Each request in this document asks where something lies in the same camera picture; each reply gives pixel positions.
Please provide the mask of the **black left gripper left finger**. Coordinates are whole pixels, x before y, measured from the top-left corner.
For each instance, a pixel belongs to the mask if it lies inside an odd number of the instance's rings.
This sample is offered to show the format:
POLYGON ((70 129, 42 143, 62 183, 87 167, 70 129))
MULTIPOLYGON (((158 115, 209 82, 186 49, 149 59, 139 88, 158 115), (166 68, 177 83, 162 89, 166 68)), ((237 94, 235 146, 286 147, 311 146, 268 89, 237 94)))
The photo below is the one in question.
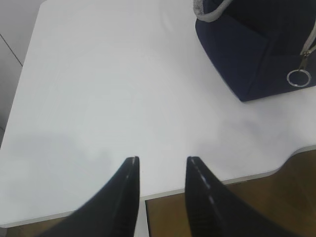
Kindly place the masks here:
POLYGON ((126 158, 106 185, 42 237, 132 237, 140 202, 138 157, 126 158))

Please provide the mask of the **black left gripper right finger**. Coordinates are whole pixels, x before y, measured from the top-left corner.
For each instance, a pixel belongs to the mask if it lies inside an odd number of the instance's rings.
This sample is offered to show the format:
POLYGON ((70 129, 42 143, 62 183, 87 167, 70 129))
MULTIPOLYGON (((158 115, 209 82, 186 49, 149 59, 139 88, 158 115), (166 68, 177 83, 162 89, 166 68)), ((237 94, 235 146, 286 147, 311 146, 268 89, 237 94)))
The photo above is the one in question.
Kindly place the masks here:
POLYGON ((199 157, 188 157, 185 205, 194 237, 292 237, 232 193, 199 157))

